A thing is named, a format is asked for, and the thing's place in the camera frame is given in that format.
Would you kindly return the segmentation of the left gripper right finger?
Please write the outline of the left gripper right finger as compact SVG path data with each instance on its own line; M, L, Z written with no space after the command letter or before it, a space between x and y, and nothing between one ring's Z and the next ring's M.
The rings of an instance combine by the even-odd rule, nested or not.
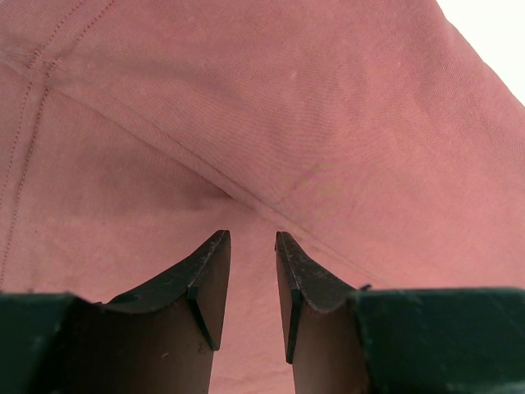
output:
M296 393L369 393L371 380L350 297L357 291L311 259L288 232L276 234L285 344Z

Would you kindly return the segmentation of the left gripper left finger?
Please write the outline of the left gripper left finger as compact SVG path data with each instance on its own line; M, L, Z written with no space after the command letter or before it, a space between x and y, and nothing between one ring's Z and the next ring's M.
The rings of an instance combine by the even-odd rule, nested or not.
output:
M31 393L206 393L219 350L231 234L107 303L69 298Z

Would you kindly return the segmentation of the red t shirt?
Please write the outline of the red t shirt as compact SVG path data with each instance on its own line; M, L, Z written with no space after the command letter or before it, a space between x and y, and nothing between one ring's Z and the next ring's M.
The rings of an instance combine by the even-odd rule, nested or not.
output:
M213 393L290 393L274 244L524 284L524 108L434 1L4 1L1 288L110 300L213 232Z

